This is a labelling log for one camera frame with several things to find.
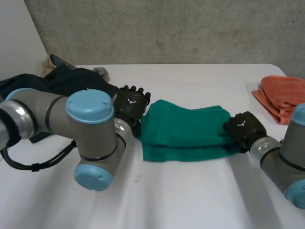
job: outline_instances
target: tabletop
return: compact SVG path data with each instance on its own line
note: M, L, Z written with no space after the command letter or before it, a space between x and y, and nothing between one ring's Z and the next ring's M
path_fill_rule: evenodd
M110 83L136 85L151 103L164 99L185 108L221 105L232 116L252 112L268 135L281 140L277 125L251 91L268 75L285 74L270 64L155 64L103 66ZM10 149L14 160L42 162L70 139L50 136L36 144L22 140ZM0 162L1 229L285 229L302 228L305 212L295 208L249 154L183 163L144 162L132 139L113 183L103 192L79 186L74 149L58 165L36 173Z

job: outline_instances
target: beige cloth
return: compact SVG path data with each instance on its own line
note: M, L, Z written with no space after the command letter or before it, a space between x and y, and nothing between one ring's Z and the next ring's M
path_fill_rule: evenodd
M41 73L41 78L44 78L47 74L52 72L57 67L52 63L50 55L48 55L46 59L44 59L44 61L42 62L42 66L43 66L43 71Z

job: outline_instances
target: black cloth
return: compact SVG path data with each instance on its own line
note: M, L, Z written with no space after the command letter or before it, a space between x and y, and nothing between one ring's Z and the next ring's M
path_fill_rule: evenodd
M10 92L19 88L34 88L64 96L86 90L97 89L106 92L111 98L119 88L107 83L100 74L84 68L71 70L66 65L58 66L46 77L41 78L33 74L21 74L7 80L0 81L0 95L4 99ZM50 134L42 132L30 138L32 143L38 142Z

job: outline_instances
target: orange towel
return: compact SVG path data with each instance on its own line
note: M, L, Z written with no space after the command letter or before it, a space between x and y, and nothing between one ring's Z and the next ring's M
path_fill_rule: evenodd
M295 106L305 103L305 80L270 75L262 79L262 88L252 91L278 123L288 125Z

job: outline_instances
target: gray robot arm segment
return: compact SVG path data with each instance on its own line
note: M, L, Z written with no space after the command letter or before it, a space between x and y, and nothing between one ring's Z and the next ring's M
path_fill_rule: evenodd
M22 139L44 131L74 139L81 161L76 181L87 189L101 191L111 183L131 128L113 118L111 98L102 91L80 91L64 97L33 89L17 91L0 104L0 110ZM12 131L0 120L0 148L8 147Z

